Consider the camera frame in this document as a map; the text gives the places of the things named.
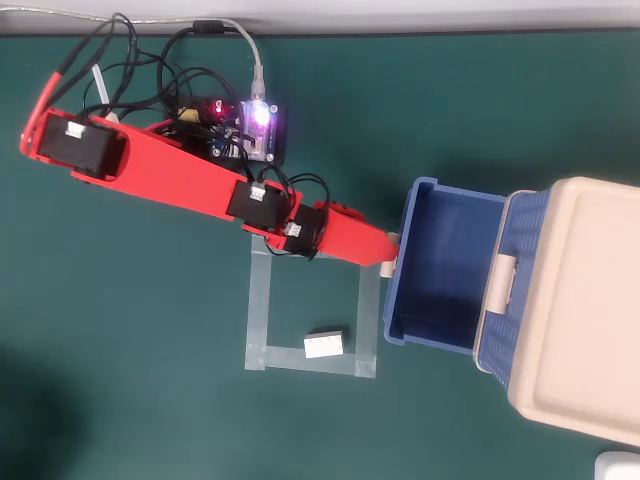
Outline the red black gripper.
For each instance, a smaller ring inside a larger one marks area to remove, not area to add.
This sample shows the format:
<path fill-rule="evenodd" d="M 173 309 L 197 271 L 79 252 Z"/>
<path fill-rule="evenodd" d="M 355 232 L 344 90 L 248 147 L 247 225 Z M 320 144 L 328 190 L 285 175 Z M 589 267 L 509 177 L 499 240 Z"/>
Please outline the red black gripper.
<path fill-rule="evenodd" d="M 312 260 L 320 253 L 359 266 L 395 260 L 399 248 L 362 212 L 336 201 L 301 204 L 283 230 L 284 250 Z"/>

